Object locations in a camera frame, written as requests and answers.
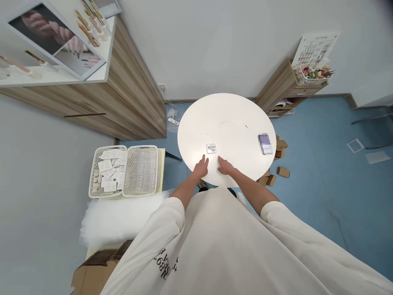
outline cardboard box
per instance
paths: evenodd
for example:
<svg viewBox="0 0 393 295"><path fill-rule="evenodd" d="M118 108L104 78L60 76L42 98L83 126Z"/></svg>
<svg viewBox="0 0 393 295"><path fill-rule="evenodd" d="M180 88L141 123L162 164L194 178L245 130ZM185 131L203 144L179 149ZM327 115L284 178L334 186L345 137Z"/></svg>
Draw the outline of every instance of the cardboard box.
<svg viewBox="0 0 393 295"><path fill-rule="evenodd" d="M276 151L276 155L274 156L275 160L284 158L285 156L285 150L280 150L280 151Z"/></svg>
<svg viewBox="0 0 393 295"><path fill-rule="evenodd" d="M277 139L277 148L276 148L276 150L283 150L283 149L285 149L287 147L288 147L288 145L287 145L287 143L285 141Z"/></svg>
<svg viewBox="0 0 393 295"><path fill-rule="evenodd" d="M118 250L102 250L90 256L74 271L71 295L99 295L131 242L124 242Z"/></svg>
<svg viewBox="0 0 393 295"><path fill-rule="evenodd" d="M265 186L267 184L268 180L269 180L269 176L262 176L260 179L258 179L258 183L260 185Z"/></svg>
<svg viewBox="0 0 393 295"><path fill-rule="evenodd" d="M263 174L263 176L258 179L258 183L265 186L270 176L270 168Z"/></svg>
<svg viewBox="0 0 393 295"><path fill-rule="evenodd" d="M268 185L268 186L274 186L274 182L276 181L276 179L277 179L277 176L275 176L275 175L270 175L270 176L268 177L268 180L267 180L266 185Z"/></svg>
<svg viewBox="0 0 393 295"><path fill-rule="evenodd" d="M288 169L285 169L283 167L278 167L277 174L282 177L289 178L289 175L291 174L291 172Z"/></svg>

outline white t-shirt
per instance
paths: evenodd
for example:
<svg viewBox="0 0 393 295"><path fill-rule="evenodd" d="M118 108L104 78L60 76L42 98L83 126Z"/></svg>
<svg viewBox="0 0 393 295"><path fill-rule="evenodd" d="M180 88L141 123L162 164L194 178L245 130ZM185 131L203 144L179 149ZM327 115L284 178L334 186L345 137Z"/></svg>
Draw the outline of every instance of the white t-shirt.
<svg viewBox="0 0 393 295"><path fill-rule="evenodd" d="M184 212L166 199L101 295L392 294L393 283L302 222L282 203L253 215L223 187Z"/></svg>

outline power strip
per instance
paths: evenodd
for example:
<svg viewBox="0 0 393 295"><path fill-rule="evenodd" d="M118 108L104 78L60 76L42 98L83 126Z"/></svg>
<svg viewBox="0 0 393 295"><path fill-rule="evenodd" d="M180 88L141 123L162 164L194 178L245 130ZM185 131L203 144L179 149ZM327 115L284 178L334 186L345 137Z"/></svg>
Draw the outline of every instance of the power strip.
<svg viewBox="0 0 393 295"><path fill-rule="evenodd" d="M172 119L172 118L168 118L168 121L169 121L170 123L173 123L173 124L177 125L177 126L179 126L179 124L180 124L179 121L176 121L176 120L174 120L174 119Z"/></svg>

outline white fluffy fabric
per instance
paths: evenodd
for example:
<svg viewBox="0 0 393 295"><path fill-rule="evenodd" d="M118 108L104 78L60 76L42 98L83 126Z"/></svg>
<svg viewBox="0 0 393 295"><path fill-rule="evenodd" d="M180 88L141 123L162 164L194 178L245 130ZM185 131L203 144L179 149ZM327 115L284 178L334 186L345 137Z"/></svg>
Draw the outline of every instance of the white fluffy fabric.
<svg viewBox="0 0 393 295"><path fill-rule="evenodd" d="M81 243L101 247L134 239L172 192L173 189L146 197L92 200L82 220Z"/></svg>

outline small wooden shelf unit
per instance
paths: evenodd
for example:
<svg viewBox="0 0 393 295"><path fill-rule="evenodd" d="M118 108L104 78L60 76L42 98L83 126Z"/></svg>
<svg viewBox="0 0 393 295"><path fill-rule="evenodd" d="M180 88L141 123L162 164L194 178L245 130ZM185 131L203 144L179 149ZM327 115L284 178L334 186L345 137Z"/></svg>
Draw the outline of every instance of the small wooden shelf unit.
<svg viewBox="0 0 393 295"><path fill-rule="evenodd" d="M291 60L286 59L257 96L255 103L268 114L269 118L280 118L328 84L325 81L321 85L298 86ZM291 100L293 104L276 107L275 105L284 98ZM271 113L271 110L282 111Z"/></svg>

